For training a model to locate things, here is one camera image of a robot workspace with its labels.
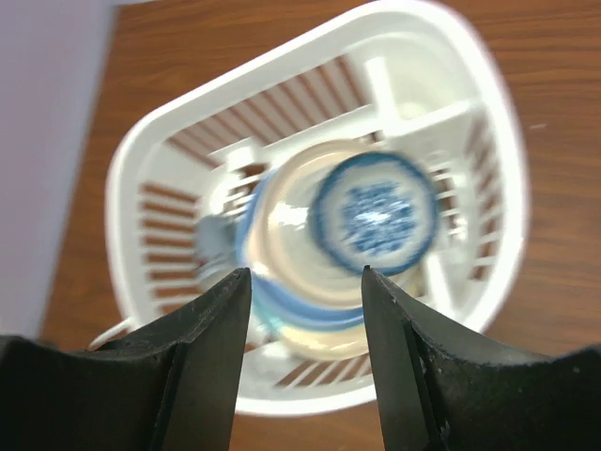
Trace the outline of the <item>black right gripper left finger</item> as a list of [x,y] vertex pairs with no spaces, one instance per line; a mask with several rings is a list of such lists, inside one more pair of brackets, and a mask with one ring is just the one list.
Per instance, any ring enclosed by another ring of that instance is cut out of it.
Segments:
[[1,339],[5,450],[225,450],[251,307],[251,275],[95,350]]

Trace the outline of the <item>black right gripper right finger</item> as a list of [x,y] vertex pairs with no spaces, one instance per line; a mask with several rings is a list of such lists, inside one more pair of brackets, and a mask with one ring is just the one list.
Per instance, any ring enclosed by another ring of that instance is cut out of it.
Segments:
[[417,301],[372,268],[362,304],[388,450],[596,450],[600,349],[509,346]]

